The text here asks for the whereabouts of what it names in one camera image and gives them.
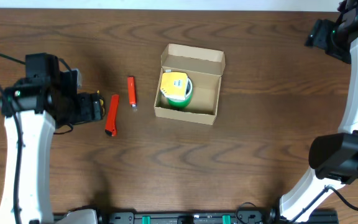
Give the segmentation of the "yellow sticky note pad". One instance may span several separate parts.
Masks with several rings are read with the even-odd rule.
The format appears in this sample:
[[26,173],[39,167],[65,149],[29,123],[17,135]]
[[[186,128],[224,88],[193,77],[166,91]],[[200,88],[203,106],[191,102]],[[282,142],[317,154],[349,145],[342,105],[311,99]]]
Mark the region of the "yellow sticky note pad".
[[188,75],[183,72],[164,72],[160,91],[166,98],[185,100],[188,86]]

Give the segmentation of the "green tape roll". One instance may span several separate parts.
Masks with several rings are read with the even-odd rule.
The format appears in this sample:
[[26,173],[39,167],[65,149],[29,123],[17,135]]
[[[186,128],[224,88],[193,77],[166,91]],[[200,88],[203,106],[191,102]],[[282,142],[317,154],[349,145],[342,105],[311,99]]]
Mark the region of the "green tape roll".
[[192,83],[191,79],[188,79],[185,99],[184,100],[176,100],[176,99],[167,98],[167,101],[170,106],[172,106],[174,108],[183,109],[183,108],[186,108],[190,104],[192,97],[193,97],[193,83]]

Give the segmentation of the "cardboard box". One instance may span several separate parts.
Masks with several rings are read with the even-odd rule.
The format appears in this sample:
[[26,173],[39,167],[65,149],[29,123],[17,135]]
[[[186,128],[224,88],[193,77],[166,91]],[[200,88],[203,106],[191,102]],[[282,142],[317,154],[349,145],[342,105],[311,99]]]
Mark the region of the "cardboard box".
[[168,44],[161,54],[160,74],[166,71],[186,73],[193,85],[193,96],[186,107],[172,107],[160,91],[159,80],[154,101],[155,115],[160,118],[212,125],[218,113],[225,66],[223,51]]

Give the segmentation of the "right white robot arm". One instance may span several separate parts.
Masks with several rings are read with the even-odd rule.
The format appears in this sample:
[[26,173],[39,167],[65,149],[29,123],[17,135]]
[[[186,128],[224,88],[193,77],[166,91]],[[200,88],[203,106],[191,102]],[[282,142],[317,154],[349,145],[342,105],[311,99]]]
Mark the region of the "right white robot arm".
[[318,19],[305,42],[351,65],[347,103],[336,134],[317,137],[310,147],[309,168],[267,223],[306,223],[331,194],[358,179],[358,1],[340,3],[336,21]]

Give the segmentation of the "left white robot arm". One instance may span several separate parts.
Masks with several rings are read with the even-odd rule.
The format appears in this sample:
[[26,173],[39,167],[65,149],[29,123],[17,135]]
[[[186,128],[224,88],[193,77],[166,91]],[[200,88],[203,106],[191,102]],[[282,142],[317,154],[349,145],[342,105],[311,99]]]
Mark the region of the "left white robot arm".
[[0,223],[53,223],[50,149],[58,129],[100,121],[98,93],[80,93],[77,69],[48,53],[25,57],[25,77],[3,90],[0,109],[7,136],[7,161]]

